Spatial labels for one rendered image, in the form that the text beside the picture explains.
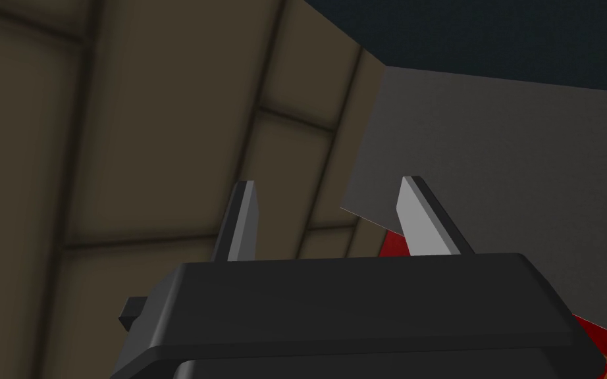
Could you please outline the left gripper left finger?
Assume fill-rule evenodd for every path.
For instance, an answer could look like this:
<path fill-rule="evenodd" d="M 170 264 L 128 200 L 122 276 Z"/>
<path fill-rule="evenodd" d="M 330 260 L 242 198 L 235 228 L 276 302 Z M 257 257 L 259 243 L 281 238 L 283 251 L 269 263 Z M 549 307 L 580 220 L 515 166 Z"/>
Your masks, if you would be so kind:
<path fill-rule="evenodd" d="M 237 182 L 226 207 L 211 261 L 255 260 L 258 217 L 255 182 Z"/>

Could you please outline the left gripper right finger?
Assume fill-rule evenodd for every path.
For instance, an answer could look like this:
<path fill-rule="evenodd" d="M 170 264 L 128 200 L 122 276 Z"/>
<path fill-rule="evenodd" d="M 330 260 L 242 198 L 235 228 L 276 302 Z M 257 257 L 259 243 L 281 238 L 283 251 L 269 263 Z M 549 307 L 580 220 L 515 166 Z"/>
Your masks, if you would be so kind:
<path fill-rule="evenodd" d="M 410 255 L 473 255 L 475 253 L 421 177 L 402 178 L 396 213 Z"/>

